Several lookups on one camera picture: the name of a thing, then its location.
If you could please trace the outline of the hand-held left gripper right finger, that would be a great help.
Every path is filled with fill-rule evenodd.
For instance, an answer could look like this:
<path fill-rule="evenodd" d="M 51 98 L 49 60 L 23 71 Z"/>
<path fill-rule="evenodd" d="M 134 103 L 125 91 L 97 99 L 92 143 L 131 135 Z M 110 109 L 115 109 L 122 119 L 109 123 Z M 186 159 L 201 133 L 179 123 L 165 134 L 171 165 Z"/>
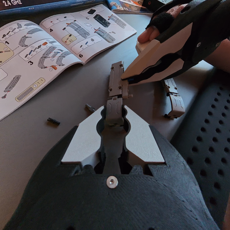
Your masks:
<path fill-rule="evenodd" d="M 148 174 L 148 164 L 164 164 L 165 160 L 151 132 L 149 124 L 134 111 L 123 106 L 124 129 L 127 132 L 123 150 L 118 158 L 122 174 L 129 174 L 135 165 L 140 165 Z"/>

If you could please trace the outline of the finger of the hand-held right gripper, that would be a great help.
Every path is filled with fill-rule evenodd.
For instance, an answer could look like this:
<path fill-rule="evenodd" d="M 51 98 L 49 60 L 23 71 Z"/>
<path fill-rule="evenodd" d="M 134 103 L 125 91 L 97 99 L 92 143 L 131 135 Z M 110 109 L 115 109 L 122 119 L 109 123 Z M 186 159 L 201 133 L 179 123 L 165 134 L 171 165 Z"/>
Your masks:
<path fill-rule="evenodd" d="M 171 74 L 182 69 L 184 61 L 181 58 L 180 54 L 166 54 L 156 64 L 146 67 L 140 74 L 130 76 L 134 78 L 134 81 L 128 83 L 138 84 L 139 82 L 144 83 L 167 79 Z"/>
<path fill-rule="evenodd" d="M 138 75 L 146 67 L 156 64 L 164 55 L 170 53 L 174 54 L 179 51 L 189 38 L 191 29 L 192 24 L 189 24 L 163 43 L 160 43 L 156 39 L 152 40 L 124 71 L 121 79 L 127 79 L 130 76 Z"/>

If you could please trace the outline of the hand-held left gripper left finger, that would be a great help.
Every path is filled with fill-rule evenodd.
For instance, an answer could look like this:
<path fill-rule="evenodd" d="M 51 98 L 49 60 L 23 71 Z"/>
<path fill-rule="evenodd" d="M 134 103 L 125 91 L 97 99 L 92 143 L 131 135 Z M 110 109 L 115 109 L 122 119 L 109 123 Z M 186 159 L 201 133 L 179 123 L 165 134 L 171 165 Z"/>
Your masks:
<path fill-rule="evenodd" d="M 102 106 L 82 121 L 62 158 L 64 164 L 91 165 L 96 173 L 103 173 L 106 155 L 102 131 L 106 107 Z"/>

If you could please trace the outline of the grey block assembly orange connector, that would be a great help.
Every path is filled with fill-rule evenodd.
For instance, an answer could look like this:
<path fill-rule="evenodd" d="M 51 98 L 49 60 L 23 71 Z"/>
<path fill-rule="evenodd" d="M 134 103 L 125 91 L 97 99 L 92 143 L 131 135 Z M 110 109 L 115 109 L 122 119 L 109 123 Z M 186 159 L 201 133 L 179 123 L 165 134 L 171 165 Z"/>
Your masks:
<path fill-rule="evenodd" d="M 122 117 L 123 99 L 133 97 L 132 94 L 129 94 L 128 81 L 121 79 L 124 72 L 123 64 L 123 61 L 120 61 L 111 65 L 109 97 L 106 105 L 106 121 L 110 126 L 116 127 L 124 125 Z"/>

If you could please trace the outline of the person's right forearm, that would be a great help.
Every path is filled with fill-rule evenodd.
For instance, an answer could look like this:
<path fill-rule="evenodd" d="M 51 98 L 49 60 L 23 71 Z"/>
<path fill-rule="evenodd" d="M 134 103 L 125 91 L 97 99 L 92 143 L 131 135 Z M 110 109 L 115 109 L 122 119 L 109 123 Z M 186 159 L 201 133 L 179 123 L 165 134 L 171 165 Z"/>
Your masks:
<path fill-rule="evenodd" d="M 207 63 L 230 73 L 230 41 L 225 39 L 217 47 L 217 49 L 204 59 Z"/>

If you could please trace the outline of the grey desk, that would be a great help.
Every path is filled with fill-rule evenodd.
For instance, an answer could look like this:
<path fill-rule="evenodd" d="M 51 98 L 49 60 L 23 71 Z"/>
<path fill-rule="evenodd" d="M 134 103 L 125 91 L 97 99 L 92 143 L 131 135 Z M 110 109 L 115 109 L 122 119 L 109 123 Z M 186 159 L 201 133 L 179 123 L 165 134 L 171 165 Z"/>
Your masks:
<path fill-rule="evenodd" d="M 137 34 L 104 51 L 86 65 L 73 65 L 62 72 L 28 102 L 0 122 L 0 229 L 13 215 L 24 189 L 45 154 L 90 112 L 85 104 L 98 109 L 106 105 L 111 64 L 123 61 L 125 69 L 136 58 L 137 37 L 149 23 L 148 15 L 118 14 Z M 188 112 L 213 66 L 201 61 L 174 81 Z M 153 125 L 168 140 L 185 117 L 166 119 L 170 100 L 161 82 L 129 87 L 133 98 L 124 104 Z M 51 117 L 59 126 L 49 124 Z M 106 173 L 119 173 L 117 158 L 121 154 L 125 131 L 105 124 L 102 132 L 106 152 Z"/>

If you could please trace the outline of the person's right hand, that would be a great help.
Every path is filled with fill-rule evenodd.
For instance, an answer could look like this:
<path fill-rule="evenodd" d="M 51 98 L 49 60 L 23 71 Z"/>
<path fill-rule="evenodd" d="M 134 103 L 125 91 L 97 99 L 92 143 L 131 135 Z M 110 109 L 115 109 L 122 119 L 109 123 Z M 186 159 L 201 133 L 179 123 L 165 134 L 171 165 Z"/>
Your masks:
<path fill-rule="evenodd" d="M 150 26 L 142 34 L 138 36 L 137 40 L 139 43 L 145 43 L 149 40 L 154 40 L 159 35 L 159 30 L 154 26 Z"/>

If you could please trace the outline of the grey panel block assembly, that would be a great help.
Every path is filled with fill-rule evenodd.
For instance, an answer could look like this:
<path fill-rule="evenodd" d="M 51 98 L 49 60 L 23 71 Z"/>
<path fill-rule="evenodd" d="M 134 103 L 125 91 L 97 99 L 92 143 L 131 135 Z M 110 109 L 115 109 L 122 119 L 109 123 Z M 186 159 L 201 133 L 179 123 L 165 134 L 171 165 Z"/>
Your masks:
<path fill-rule="evenodd" d="M 184 102 L 181 95 L 177 92 L 174 79 L 162 80 L 161 83 L 166 91 L 166 96 L 170 97 L 172 109 L 168 114 L 165 114 L 164 117 L 174 119 L 182 116 L 185 113 Z"/>

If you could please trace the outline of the colourful leaflet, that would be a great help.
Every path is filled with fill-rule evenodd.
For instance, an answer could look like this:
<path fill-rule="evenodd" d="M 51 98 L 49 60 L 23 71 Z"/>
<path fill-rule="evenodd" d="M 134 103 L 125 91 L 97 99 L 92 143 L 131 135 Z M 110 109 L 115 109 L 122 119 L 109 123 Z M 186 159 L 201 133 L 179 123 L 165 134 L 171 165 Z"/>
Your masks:
<path fill-rule="evenodd" d="M 143 0 L 106 0 L 112 12 L 152 15 L 146 7 L 142 6 Z"/>

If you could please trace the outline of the black perforated chair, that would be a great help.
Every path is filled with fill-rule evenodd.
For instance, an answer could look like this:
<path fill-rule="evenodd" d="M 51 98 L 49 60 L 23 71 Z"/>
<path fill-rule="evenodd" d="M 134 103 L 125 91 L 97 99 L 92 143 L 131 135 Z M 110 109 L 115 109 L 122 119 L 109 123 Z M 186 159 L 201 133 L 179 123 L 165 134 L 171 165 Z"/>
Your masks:
<path fill-rule="evenodd" d="M 230 75 L 216 70 L 171 139 L 222 227 L 230 192 Z"/>

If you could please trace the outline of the white instruction booklet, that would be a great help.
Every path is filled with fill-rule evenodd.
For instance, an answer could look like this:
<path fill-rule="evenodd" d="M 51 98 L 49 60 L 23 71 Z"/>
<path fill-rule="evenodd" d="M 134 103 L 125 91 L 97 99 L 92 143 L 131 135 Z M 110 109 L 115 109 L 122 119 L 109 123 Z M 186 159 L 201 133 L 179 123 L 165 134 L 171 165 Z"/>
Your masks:
<path fill-rule="evenodd" d="M 39 25 L 17 20 L 0 28 L 0 119 L 73 64 L 86 64 L 136 34 L 104 5 L 58 14 Z"/>

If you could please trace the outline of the blue robot kit box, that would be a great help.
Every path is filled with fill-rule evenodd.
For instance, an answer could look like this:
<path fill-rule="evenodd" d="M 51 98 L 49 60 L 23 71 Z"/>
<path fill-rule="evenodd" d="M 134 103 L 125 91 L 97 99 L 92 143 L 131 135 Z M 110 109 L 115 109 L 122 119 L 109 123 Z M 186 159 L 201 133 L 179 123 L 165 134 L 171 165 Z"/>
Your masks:
<path fill-rule="evenodd" d="M 104 0 L 1 0 L 0 15 L 26 14 L 54 10 L 61 8 L 72 8 L 89 6 L 105 2 Z"/>

